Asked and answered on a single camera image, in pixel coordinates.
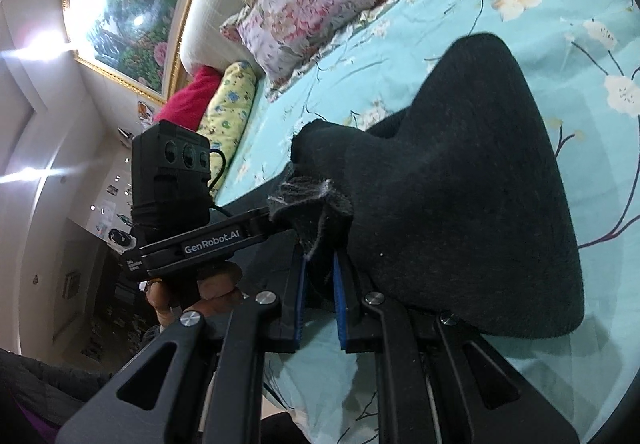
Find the silver screw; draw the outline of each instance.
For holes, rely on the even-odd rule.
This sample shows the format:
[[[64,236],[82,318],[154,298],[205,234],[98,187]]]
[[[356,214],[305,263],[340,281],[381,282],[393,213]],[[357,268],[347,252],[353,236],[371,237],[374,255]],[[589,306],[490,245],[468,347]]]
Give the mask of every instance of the silver screw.
[[[451,312],[443,312],[440,314],[440,322],[447,327],[454,327],[458,324],[458,318]]]
[[[276,295],[270,290],[263,290],[262,292],[258,292],[255,300],[260,303],[260,305],[271,305],[276,300]]]
[[[382,292],[369,292],[365,297],[364,300],[369,304],[369,305],[382,305],[382,303],[385,302],[385,295],[382,294]]]
[[[193,327],[200,322],[200,318],[202,318],[202,314],[196,312],[195,310],[190,310],[180,316],[180,324],[183,327]]]

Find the light blue floral bedsheet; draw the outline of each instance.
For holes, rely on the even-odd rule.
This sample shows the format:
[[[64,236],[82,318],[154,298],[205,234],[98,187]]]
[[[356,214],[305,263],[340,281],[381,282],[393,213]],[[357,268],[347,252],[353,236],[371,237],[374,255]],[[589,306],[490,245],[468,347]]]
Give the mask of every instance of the light blue floral bedsheet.
[[[366,129],[409,106],[446,48],[480,31],[510,47],[546,120],[580,244],[586,295],[585,321],[571,335],[490,340],[586,442],[640,365],[640,13],[633,0],[401,0],[345,38],[278,100],[257,98],[218,202],[280,172],[291,138],[307,122],[320,118]],[[332,327],[323,325],[327,337]],[[374,386],[368,392],[355,386],[369,364],[339,358],[334,350],[320,348],[311,361],[304,360],[308,353],[275,356],[268,364],[275,377],[285,378],[281,391],[295,390],[283,395],[314,444],[376,442],[376,404],[369,402]],[[316,370],[305,375],[309,362]],[[338,369],[340,380],[351,377],[354,386],[329,402],[324,378]],[[320,391],[324,408],[300,400]]]

